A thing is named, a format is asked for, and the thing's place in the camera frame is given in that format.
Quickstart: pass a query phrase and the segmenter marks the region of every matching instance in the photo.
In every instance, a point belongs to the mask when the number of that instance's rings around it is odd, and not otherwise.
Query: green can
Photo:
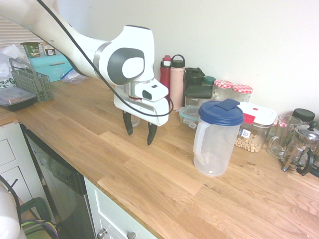
[[[20,45],[24,47],[27,57],[40,57],[39,42],[23,42]]]

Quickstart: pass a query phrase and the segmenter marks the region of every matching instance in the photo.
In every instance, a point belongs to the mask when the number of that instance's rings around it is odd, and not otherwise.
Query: red water bottle
[[[163,85],[168,88],[168,95],[170,92],[170,64],[171,64],[171,57],[166,55],[163,60],[160,62],[160,79]]]

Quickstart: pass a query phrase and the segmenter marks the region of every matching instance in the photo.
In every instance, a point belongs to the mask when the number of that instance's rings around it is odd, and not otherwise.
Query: drawer handle
[[[97,238],[97,239],[103,239],[104,234],[107,234],[107,233],[108,233],[108,231],[107,231],[105,228],[103,228],[103,231],[100,231],[100,232],[96,235],[96,238]]]
[[[61,62],[50,63],[50,66],[56,66],[61,64],[65,64],[65,62],[61,61]]]
[[[128,237],[128,239],[134,239],[136,237],[135,233],[127,233],[126,236]]]

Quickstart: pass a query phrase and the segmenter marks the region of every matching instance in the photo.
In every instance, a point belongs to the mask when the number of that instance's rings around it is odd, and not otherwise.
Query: white wall
[[[317,0],[59,0],[59,9],[108,41],[127,24],[150,28],[158,79],[161,58],[182,54],[186,67],[253,87],[251,103],[319,119]]]

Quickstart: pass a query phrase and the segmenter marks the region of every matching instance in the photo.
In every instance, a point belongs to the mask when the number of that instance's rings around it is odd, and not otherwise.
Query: cabinet knob
[[[104,234],[107,234],[107,233],[108,233],[108,231],[107,231],[105,228],[103,228],[103,230],[100,231],[100,232],[96,235],[96,238],[97,238],[97,239],[103,239]]]
[[[128,239],[134,239],[136,237],[136,233],[127,233],[126,236]]]

